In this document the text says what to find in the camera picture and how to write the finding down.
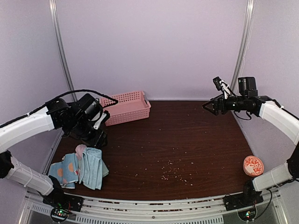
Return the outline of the light blue towel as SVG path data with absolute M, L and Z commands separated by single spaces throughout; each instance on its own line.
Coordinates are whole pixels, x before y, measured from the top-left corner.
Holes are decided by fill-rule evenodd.
M 101 190 L 103 178 L 109 170 L 102 159 L 100 149 L 86 147 L 79 162 L 79 183 L 92 190 Z

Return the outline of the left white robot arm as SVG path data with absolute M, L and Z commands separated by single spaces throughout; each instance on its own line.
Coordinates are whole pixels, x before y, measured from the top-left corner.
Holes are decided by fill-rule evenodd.
M 98 99 L 85 94 L 79 101 L 67 103 L 58 96 L 39 108 L 0 126 L 0 177 L 11 179 L 24 187 L 35 189 L 57 207 L 67 203 L 58 180 L 23 165 L 12 156 L 9 148 L 37 134 L 62 129 L 88 145 L 98 148 L 107 136 L 100 129 L 110 117 Z

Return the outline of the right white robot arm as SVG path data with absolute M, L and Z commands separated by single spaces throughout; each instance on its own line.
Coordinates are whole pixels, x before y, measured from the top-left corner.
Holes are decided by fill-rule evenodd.
M 223 79 L 215 77 L 213 83 L 221 94 L 204 103 L 202 107 L 214 115 L 244 111 L 248 116 L 253 115 L 269 123 L 294 146 L 292 154 L 285 162 L 245 184 L 239 201 L 242 205 L 249 206 L 262 191 L 299 179 L 299 118 L 287 111 L 277 100 L 259 95 L 254 77 L 240 77 L 237 82 L 239 93 L 235 94 Z

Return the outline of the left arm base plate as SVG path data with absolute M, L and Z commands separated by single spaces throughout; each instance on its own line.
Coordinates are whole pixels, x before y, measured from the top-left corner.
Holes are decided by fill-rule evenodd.
M 72 196 L 64 194 L 62 198 L 50 198 L 49 196 L 42 196 L 43 203 L 51 205 L 55 209 L 80 212 L 84 199 L 79 196 Z

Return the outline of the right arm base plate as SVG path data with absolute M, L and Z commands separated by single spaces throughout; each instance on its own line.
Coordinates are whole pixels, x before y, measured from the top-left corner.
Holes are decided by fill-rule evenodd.
M 223 201 L 226 211 L 231 211 L 262 203 L 263 197 L 260 193 L 248 195 L 242 192 L 234 195 L 225 195 Z

